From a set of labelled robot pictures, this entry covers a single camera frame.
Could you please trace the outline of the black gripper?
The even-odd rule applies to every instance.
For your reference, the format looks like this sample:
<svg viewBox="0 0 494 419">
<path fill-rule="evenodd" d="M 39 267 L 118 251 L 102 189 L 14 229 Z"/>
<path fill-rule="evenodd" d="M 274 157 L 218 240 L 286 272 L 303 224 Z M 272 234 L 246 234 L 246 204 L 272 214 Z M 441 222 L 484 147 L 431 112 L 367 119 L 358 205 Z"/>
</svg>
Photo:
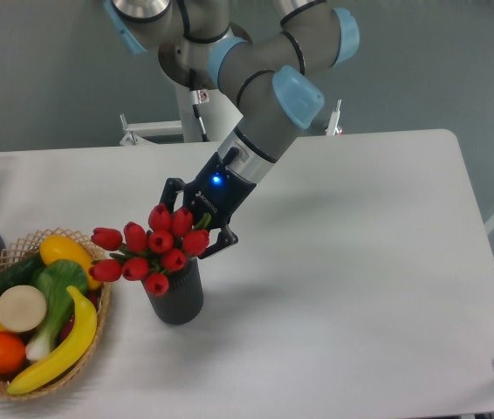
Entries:
<svg viewBox="0 0 494 419">
<path fill-rule="evenodd" d="M 239 154 L 239 151 L 228 151 L 221 157 L 215 152 L 196 178 L 187 184 L 181 178 L 168 178 L 165 181 L 160 203 L 169 212 L 175 210 L 177 196 L 183 192 L 182 206 L 193 214 L 195 222 L 205 214 L 210 214 L 208 229 L 220 228 L 216 241 L 197 256 L 199 259 L 211 257 L 238 243 L 238 236 L 228 223 L 256 187 L 255 183 L 244 180 L 230 168 Z"/>
</svg>

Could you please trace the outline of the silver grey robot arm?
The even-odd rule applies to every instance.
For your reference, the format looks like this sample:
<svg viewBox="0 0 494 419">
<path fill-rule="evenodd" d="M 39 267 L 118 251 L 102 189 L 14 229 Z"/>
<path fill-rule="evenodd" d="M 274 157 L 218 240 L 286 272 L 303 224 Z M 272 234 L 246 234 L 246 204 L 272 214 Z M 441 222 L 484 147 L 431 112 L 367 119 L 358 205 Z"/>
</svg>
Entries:
<svg viewBox="0 0 494 419">
<path fill-rule="evenodd" d="M 242 115 L 192 182 L 166 181 L 161 201 L 176 200 L 194 219 L 209 216 L 217 240 L 210 256 L 237 242 L 232 214 L 306 130 L 325 103 L 311 74 L 358 50 L 354 16 L 325 1 L 277 1 L 281 31 L 253 44 L 233 32 L 226 1 L 106 1 L 104 9 L 134 53 L 174 46 L 173 66 L 193 89 L 219 90 Z"/>
</svg>

